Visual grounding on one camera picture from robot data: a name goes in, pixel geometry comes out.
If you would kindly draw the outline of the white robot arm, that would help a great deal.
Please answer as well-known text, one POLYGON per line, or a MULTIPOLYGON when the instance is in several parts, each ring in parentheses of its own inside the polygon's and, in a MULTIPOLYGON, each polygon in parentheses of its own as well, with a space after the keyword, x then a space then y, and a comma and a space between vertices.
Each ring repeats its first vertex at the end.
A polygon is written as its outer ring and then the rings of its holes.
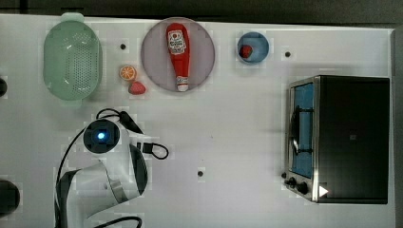
POLYGON ((68 171, 55 186, 55 228, 86 228, 92 216, 141 196, 147 168, 123 125, 108 119, 90 123, 83 145, 98 162, 68 171))

